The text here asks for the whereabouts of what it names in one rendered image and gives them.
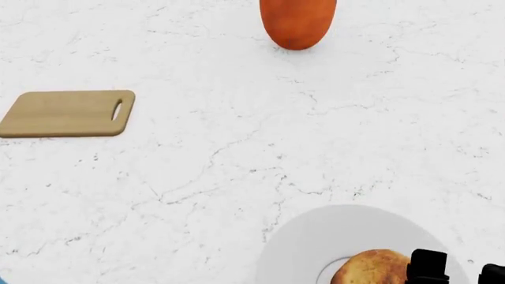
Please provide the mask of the white round plate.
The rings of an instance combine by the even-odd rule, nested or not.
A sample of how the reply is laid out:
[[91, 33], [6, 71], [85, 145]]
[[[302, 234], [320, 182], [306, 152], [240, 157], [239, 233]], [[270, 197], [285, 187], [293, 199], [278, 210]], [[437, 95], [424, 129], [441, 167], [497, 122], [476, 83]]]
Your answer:
[[[256, 271], [256, 284], [330, 284], [354, 255], [389, 249], [409, 257], [416, 249], [448, 252], [427, 230], [409, 219], [364, 205], [320, 207], [292, 219], [268, 241]], [[449, 284], [470, 284], [452, 255]]]

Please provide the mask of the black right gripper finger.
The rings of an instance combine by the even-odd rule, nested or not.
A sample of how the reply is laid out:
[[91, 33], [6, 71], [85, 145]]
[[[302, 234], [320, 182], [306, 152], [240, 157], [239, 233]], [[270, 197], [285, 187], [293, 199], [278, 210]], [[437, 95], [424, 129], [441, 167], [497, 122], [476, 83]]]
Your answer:
[[505, 267], [485, 264], [478, 276], [477, 284], [505, 284]]
[[406, 269], [406, 284], [449, 284], [445, 274], [447, 254], [417, 248]]

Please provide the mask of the wooden cutting board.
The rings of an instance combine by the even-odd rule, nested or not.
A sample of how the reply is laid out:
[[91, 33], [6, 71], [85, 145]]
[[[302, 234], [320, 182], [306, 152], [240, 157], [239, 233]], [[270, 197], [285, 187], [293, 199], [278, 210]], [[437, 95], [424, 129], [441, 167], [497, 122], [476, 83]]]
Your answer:
[[130, 90], [26, 92], [0, 122], [0, 137], [117, 136], [134, 101]]

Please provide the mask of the golden round bread roll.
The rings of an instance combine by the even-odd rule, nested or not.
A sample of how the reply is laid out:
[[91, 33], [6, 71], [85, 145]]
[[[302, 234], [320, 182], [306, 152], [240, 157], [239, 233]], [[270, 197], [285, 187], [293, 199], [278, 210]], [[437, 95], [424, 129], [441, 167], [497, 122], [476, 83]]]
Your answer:
[[330, 284], [405, 284], [410, 258], [389, 249], [374, 249], [350, 257]]

